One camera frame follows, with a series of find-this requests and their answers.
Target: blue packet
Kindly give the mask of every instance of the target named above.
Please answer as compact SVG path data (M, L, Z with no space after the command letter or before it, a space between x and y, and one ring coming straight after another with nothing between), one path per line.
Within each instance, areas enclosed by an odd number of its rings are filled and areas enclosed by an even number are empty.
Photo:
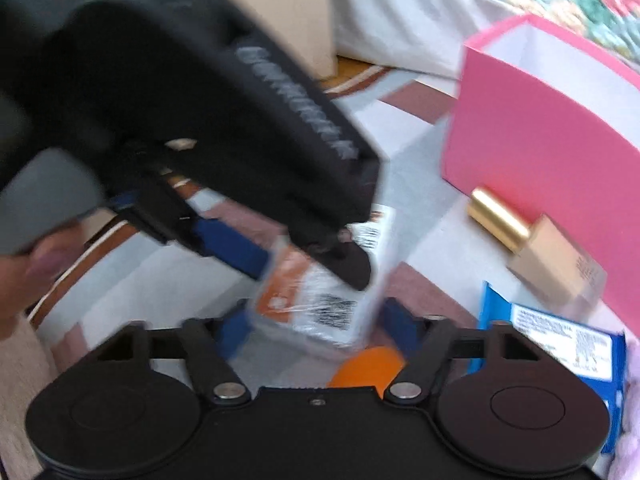
M613 452L622 423L625 335L596 330L535 308L510 303L485 282L478 328L486 330L496 320L509 321L516 330L545 349L602 398L611 421L609 437L602 452ZM483 361L472 360L469 373L477 372Z

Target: pink storage box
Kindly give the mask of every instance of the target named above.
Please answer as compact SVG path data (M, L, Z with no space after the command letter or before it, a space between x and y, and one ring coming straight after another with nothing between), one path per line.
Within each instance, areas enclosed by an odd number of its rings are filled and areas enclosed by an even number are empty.
M604 301L640 335L639 88L591 41L510 18L466 44L442 175L554 218L608 272Z

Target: barcode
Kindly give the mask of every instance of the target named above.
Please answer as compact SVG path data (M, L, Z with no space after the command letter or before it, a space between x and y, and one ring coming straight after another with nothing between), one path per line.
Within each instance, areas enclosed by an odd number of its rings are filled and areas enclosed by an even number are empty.
M331 294L321 294L317 299L318 306L314 309L314 319L316 323L347 330L353 315L353 308L356 302L344 300Z
M378 246L380 230L375 227L359 227L353 240L363 249L373 250Z

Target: orange round object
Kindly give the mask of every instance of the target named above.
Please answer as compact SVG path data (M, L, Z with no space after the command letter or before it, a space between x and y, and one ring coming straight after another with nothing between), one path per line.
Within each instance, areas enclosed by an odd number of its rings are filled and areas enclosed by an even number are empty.
M404 358L398 350L388 346L368 348L345 361L328 387L375 386L382 398L386 387L403 367Z

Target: gold cap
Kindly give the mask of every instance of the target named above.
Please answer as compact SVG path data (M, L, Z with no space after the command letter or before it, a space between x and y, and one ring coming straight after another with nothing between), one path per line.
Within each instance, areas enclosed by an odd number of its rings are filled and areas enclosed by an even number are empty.
M529 239L529 224L483 187L474 189L466 211L514 253Z

